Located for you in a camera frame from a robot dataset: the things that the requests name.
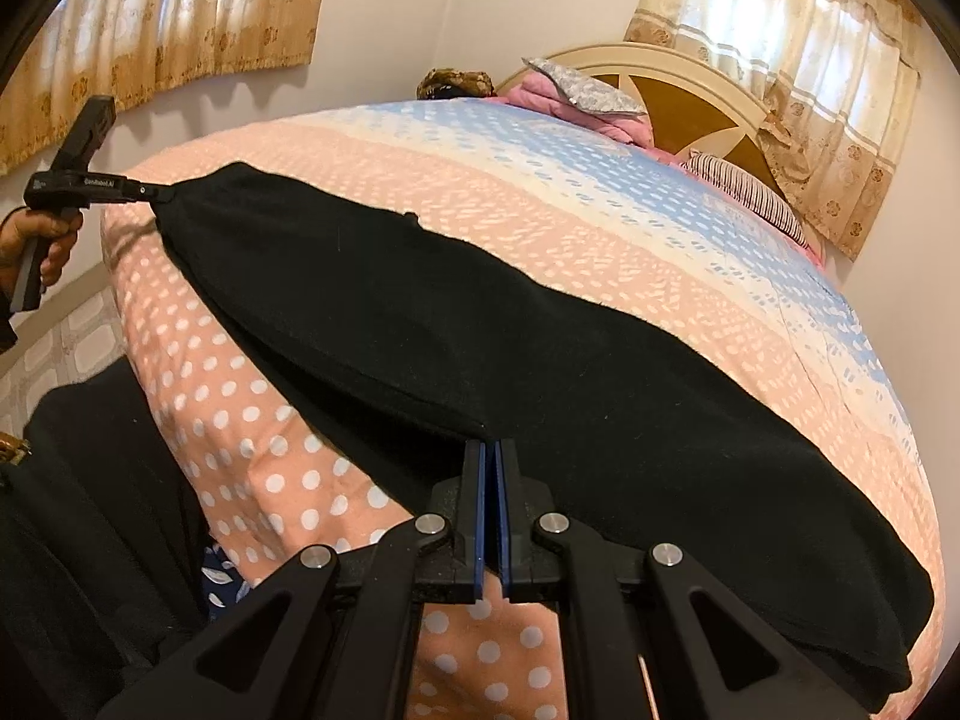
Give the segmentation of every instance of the pillow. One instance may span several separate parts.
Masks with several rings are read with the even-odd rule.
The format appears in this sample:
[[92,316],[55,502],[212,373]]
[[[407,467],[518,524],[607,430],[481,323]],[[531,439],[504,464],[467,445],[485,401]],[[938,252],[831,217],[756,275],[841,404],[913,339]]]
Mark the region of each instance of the pillow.
[[692,149],[685,167],[693,175],[726,191],[733,199],[765,218],[776,229],[806,247],[803,228],[786,200],[770,189],[755,175],[720,157]]
[[594,116],[603,114],[649,116],[646,103],[642,99],[635,100],[626,92],[593,79],[579,70],[558,65],[549,59],[525,59],[523,64],[547,76],[566,100],[584,113],[594,114]]

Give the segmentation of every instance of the striped pillow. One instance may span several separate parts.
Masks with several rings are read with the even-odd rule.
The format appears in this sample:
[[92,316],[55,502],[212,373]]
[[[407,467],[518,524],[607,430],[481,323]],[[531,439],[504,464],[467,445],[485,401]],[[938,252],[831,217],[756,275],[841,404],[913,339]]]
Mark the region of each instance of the striped pillow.
[[802,247],[806,246],[803,228],[786,200],[770,189],[755,175],[720,157],[692,149],[685,162],[687,170],[726,191],[733,199],[765,218],[776,229],[789,235]]

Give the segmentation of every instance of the bed sheet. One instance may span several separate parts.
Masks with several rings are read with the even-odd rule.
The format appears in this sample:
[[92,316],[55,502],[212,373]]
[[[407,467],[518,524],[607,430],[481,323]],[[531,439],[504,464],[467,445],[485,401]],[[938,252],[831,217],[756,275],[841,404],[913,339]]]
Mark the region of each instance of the bed sheet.
[[[635,314],[711,360],[820,447],[931,575],[936,604],[910,656],[905,718],[939,651],[944,575],[932,497],[901,404],[850,306],[779,234],[718,191],[565,122],[470,100],[365,106],[218,133],[131,171],[169,182],[243,160],[419,215],[531,278]],[[211,528],[256,583],[323,541],[376,542],[407,517],[311,432],[163,254],[146,205],[109,208],[134,367]],[[304,276],[304,299],[310,295]],[[431,608],[409,715],[563,717],[555,620],[488,597]]]

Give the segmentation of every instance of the beige curtain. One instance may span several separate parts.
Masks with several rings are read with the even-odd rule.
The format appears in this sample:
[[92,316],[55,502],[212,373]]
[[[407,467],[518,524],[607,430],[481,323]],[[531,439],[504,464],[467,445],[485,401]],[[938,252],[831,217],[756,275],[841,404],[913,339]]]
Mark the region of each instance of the beige curtain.
[[87,97],[123,110],[213,74],[306,64],[320,0],[63,0],[0,95],[0,175],[56,143]]
[[764,100],[760,147],[794,209],[856,259],[920,83],[909,0],[640,0],[626,40],[675,47]]

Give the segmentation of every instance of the triangular cutout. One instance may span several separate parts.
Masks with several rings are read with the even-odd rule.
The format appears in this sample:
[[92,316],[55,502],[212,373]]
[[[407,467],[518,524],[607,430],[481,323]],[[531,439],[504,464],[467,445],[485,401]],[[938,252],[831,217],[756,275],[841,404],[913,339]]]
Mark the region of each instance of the triangular cutout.
[[285,592],[267,601],[241,627],[197,659],[197,673],[235,693],[250,690],[291,600]]
[[707,637],[727,690],[738,692],[776,674],[779,670],[776,658],[712,597],[698,590],[690,595],[690,605]]

